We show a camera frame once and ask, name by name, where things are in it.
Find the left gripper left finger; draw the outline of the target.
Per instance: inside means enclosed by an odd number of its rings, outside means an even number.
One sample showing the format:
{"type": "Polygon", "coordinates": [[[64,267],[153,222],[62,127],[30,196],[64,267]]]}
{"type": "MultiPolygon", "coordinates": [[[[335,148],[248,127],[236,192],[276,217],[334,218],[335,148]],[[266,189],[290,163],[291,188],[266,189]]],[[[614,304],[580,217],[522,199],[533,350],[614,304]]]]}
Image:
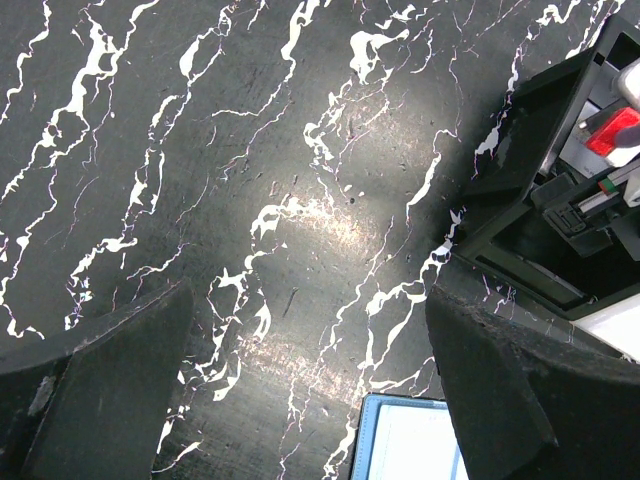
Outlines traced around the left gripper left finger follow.
{"type": "Polygon", "coordinates": [[[2,478],[150,478],[193,309],[182,279],[3,351],[2,478]]]}

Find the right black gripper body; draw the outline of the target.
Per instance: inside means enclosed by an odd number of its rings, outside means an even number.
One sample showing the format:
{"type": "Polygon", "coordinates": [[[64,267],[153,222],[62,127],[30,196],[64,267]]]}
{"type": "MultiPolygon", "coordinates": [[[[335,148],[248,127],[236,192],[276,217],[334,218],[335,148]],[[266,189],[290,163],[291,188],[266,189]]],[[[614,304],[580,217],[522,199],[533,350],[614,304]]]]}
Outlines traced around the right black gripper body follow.
{"type": "Polygon", "coordinates": [[[639,126],[639,62],[616,67],[606,61],[550,175],[530,199],[550,227],[582,257],[619,242],[639,256],[639,142],[616,143],[639,126]]]}

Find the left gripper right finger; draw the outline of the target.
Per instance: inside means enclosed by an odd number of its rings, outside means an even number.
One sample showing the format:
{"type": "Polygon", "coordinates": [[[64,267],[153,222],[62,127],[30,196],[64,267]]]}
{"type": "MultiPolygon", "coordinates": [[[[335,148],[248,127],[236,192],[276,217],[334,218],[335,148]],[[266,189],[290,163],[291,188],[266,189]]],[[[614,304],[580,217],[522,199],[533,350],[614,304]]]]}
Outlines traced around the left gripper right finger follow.
{"type": "Polygon", "coordinates": [[[471,479],[636,479],[639,367],[438,286],[429,342],[471,479]]]}

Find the three-compartment black white tray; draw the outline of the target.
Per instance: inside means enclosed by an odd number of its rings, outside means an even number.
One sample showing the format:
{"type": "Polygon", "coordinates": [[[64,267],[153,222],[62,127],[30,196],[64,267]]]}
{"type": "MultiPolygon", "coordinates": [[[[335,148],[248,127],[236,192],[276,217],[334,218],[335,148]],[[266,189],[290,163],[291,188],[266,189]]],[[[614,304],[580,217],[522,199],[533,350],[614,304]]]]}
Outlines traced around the three-compartment black white tray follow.
{"type": "Polygon", "coordinates": [[[637,360],[638,27],[518,87],[463,201],[462,258],[637,360]]]}

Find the blue leather card holder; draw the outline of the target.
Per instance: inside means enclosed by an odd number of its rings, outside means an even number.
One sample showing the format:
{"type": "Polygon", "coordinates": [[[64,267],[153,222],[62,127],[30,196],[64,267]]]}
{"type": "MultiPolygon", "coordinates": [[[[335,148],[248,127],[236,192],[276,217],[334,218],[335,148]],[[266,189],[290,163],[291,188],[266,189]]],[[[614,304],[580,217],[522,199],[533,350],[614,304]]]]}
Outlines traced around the blue leather card holder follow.
{"type": "Polygon", "coordinates": [[[368,394],[361,408],[352,479],[468,477],[447,403],[368,394]]]}

